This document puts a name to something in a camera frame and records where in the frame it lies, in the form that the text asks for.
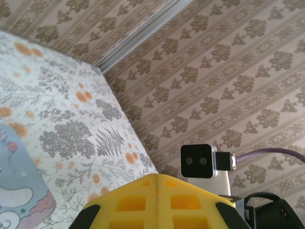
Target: orange flower pattern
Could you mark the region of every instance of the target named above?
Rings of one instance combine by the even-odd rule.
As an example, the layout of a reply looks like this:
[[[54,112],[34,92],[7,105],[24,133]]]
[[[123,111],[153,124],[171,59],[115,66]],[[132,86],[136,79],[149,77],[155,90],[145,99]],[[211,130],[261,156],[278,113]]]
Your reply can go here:
[[[75,163],[74,162],[70,162],[68,165],[68,169],[74,169],[75,168]]]
[[[0,125],[14,129],[56,196],[54,227],[68,228],[87,201],[156,173],[99,69],[2,31],[0,40]],[[5,147],[11,140],[0,138]]]
[[[126,160],[129,164],[133,165],[134,164],[134,158],[130,153],[125,154]]]
[[[102,188],[101,188],[101,195],[105,195],[105,194],[107,194],[108,192],[109,192],[108,187],[102,187]]]
[[[12,111],[9,107],[3,106],[0,107],[0,117],[9,118],[12,114]]]
[[[81,101],[83,103],[87,102],[87,97],[82,92],[76,92],[75,95],[79,101]]]
[[[87,99],[92,99],[92,94],[90,92],[85,92],[84,93]]]
[[[88,195],[87,202],[90,202],[90,201],[96,199],[97,197],[99,197],[98,194],[92,193],[92,194]]]
[[[133,152],[132,153],[132,157],[134,158],[134,160],[138,160],[139,159],[139,156],[136,152]]]
[[[58,162],[56,162],[56,167],[57,167],[57,169],[62,169],[63,165],[60,161],[58,161]]]
[[[27,46],[25,46],[24,44],[16,42],[16,43],[14,43],[14,46],[15,46],[16,50],[18,52],[22,53],[23,55],[26,55],[26,56],[31,56],[32,55],[31,50]]]
[[[33,111],[27,111],[27,117],[33,119],[35,118],[34,112]]]
[[[94,181],[95,184],[99,183],[100,182],[100,176],[95,173],[93,175],[93,181]]]
[[[33,53],[34,55],[36,55],[36,56],[38,56],[38,57],[43,57],[42,52],[39,51],[38,49],[32,49],[31,51],[32,51],[32,53]]]
[[[35,164],[35,166],[38,167],[40,163],[41,163],[40,156],[36,156],[36,157],[34,158],[34,164]]]
[[[30,73],[31,69],[29,68],[29,66],[24,65],[23,69],[25,70],[26,73]]]
[[[20,123],[11,122],[9,126],[16,131],[19,137],[24,137],[28,132],[27,127]]]

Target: gray leaf pattern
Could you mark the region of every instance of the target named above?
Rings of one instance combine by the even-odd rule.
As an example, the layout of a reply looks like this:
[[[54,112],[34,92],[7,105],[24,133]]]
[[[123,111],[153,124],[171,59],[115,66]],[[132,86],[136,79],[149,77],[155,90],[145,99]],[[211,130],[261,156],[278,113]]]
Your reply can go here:
[[[65,96],[65,99],[69,99],[69,86],[67,79],[64,79],[61,75],[52,72],[50,69],[40,67],[40,75],[38,77],[39,86],[42,91],[52,92],[57,90],[59,93]]]
[[[44,110],[38,114],[38,117],[40,118],[40,120],[48,118],[51,122],[54,122],[54,123],[61,122],[64,119],[71,119],[74,116],[75,116],[75,113],[73,113],[69,110],[61,111],[58,108],[54,108],[51,111]]]
[[[104,128],[105,132],[98,130],[99,134],[96,136],[97,153],[104,156],[119,156],[122,154],[122,146],[124,139],[120,136],[118,131]]]
[[[18,89],[21,89],[13,80],[0,75],[0,88],[3,92],[13,94]]]
[[[139,156],[140,156],[140,161],[143,163],[145,167],[150,167],[150,168],[153,167],[153,164],[151,163],[151,159],[148,156],[144,154],[139,154]]]
[[[39,137],[42,149],[51,157],[59,154],[65,159],[80,154],[90,159],[95,155],[94,144],[87,138],[92,136],[89,128],[78,121],[56,124],[54,131],[44,131]]]
[[[76,65],[73,63],[69,63],[68,66],[67,64],[56,62],[54,60],[49,60],[49,59],[46,59],[45,62],[48,63],[52,67],[52,69],[57,68],[62,73],[75,74],[75,69],[73,69],[73,67],[75,67]],[[46,74],[47,70],[41,68],[41,73]]]
[[[98,108],[102,108],[102,114],[105,116],[107,120],[112,121],[113,119],[122,118],[121,112],[118,108],[111,106],[110,103],[103,101],[102,99],[96,99],[96,106]]]
[[[63,1],[54,9],[49,5],[51,1],[32,1],[25,9],[20,6],[13,9],[9,3],[12,14],[9,18],[1,18],[0,22],[4,26],[13,25],[13,32],[21,35],[26,31],[24,35],[31,34],[33,39],[37,36],[38,42],[94,64],[102,56],[107,58],[107,53],[123,37],[131,34],[131,31],[141,24],[140,21],[150,16],[149,8],[156,11],[156,2],[159,6],[163,5],[162,1],[142,1],[141,5],[132,7],[140,1],[104,0],[97,4],[95,1],[71,0],[70,6],[65,6],[67,2],[68,0]],[[179,160],[174,158],[177,158],[181,144],[215,142],[220,150],[233,151],[238,155],[266,147],[289,148],[291,144],[303,147],[304,7],[304,0],[192,1],[104,73],[159,172],[170,171],[169,166],[175,168],[173,171],[179,171]],[[63,13],[72,10],[69,15],[62,15],[62,19],[66,20],[64,17],[68,15],[72,20],[56,24],[59,10]],[[20,16],[14,19],[12,15],[17,12],[20,12]],[[98,27],[102,18],[108,17],[116,18],[116,23],[109,24],[104,36],[103,32],[107,27]],[[88,25],[95,26],[88,30]],[[0,99],[3,99],[0,101],[1,106],[11,109],[11,114],[2,112],[4,115],[0,117],[1,122],[19,122],[26,127],[27,134],[22,140],[26,144],[28,142],[29,146],[35,141],[30,142],[28,139],[38,139],[43,131],[56,132],[55,125],[65,124],[70,120],[83,122],[88,127],[93,134],[88,139],[94,144],[96,151],[96,138],[100,135],[98,130],[105,133],[104,128],[111,130],[111,126],[124,140],[121,146],[122,154],[116,156],[114,152],[114,157],[98,156],[96,153],[94,157],[87,159],[78,154],[67,161],[56,153],[54,158],[50,158],[49,154],[41,149],[40,141],[33,146],[33,150],[29,150],[38,168],[45,169],[51,175],[52,180],[48,185],[52,192],[62,199],[58,207],[64,203],[68,209],[65,215],[61,214],[65,209],[57,210],[57,214],[47,221],[50,225],[47,228],[68,228],[67,222],[72,222],[79,211],[71,208],[66,202],[70,198],[66,196],[73,196],[70,199],[71,204],[78,202],[77,197],[82,197],[83,201],[87,202],[92,197],[100,196],[102,189],[105,193],[107,188],[112,190],[130,179],[153,172],[154,168],[142,165],[141,154],[147,157],[147,163],[150,162],[149,158],[137,136],[129,131],[131,126],[101,74],[96,74],[86,63],[62,57],[61,54],[23,39],[7,37],[9,39],[6,41],[0,40],[0,54],[3,55],[0,66],[9,67],[10,71],[9,74],[1,76],[13,81],[20,89],[16,90],[17,93],[3,93],[0,88]],[[178,43],[168,43],[163,47],[167,39],[178,40]],[[14,42],[22,43],[22,48],[16,50]],[[217,45],[228,46],[230,50]],[[42,58],[34,54],[35,48],[41,51]],[[47,62],[42,64],[39,60],[53,61],[68,68],[51,66]],[[25,74],[23,65],[29,66],[32,73]],[[45,86],[38,85],[40,66],[50,69],[52,76],[58,73],[67,80],[68,100],[63,99],[64,94],[55,87],[51,87],[50,92],[44,90]],[[193,79],[188,84],[182,81],[183,76],[180,75],[185,67],[198,69],[196,77],[185,78]],[[78,83],[82,83],[83,87],[80,88]],[[26,92],[27,95],[20,96],[20,91]],[[75,96],[77,91],[83,95],[91,93],[92,96],[82,102]],[[53,96],[55,102],[48,108],[49,104],[44,103]],[[213,98],[214,102],[204,101],[206,97]],[[117,108],[122,118],[113,118],[112,121],[106,119],[102,113],[104,108],[97,107],[97,99]],[[65,110],[70,110],[75,116],[55,123],[50,122],[48,118],[39,120],[38,114],[41,111],[52,111],[54,108],[60,109],[62,114]],[[185,120],[176,122],[176,117],[184,117],[188,119],[188,123]],[[83,172],[88,167],[83,166],[82,162],[87,165],[93,163],[92,168],[84,175]],[[117,164],[128,172],[112,172]],[[264,187],[266,191],[290,198],[291,206],[304,219],[304,194],[300,191],[304,174],[301,166],[300,161],[281,154],[251,159],[229,175],[233,182],[232,192],[241,195],[251,193],[253,188]],[[74,178],[69,173],[80,178],[74,179],[67,187],[69,181]],[[61,188],[54,185],[57,178],[65,180]],[[74,190],[71,190],[73,187],[77,188],[75,194]],[[61,192],[62,189],[67,189],[67,192]],[[255,205],[259,201],[256,199],[252,203]]]

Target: yellow foam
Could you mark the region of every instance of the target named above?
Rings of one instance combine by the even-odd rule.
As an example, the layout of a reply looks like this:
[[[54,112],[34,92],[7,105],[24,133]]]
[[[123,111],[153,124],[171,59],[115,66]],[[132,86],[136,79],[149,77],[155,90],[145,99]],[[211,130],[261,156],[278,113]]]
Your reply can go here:
[[[90,229],[228,229],[215,204],[229,200],[168,175],[149,174],[87,205]]]

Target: patterned wallpaper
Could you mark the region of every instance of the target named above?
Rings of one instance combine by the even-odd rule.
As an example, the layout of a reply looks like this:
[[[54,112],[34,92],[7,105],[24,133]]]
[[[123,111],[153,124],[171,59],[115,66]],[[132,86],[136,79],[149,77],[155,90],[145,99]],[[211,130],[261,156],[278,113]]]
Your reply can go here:
[[[304,0],[194,0],[105,77],[161,173],[179,175],[183,144],[304,154],[304,34]],[[230,181],[242,197],[280,195],[305,221],[299,160],[258,156]]]
[[[0,0],[0,27],[96,63],[168,0]]]

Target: purple cable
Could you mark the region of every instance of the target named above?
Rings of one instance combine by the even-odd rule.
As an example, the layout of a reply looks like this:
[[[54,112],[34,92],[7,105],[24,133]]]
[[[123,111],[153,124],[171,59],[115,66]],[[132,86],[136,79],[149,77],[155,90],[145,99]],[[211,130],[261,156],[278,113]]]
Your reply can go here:
[[[251,151],[249,153],[237,156],[235,158],[236,164],[239,164],[239,163],[241,163],[241,161],[248,160],[259,154],[267,154],[267,153],[288,154],[288,155],[294,156],[295,158],[297,158],[297,159],[303,161],[303,163],[305,163],[305,156],[303,156],[302,154],[300,154],[296,151],[293,151],[290,149],[283,149],[283,148],[266,148],[266,149],[258,149],[258,150]]]

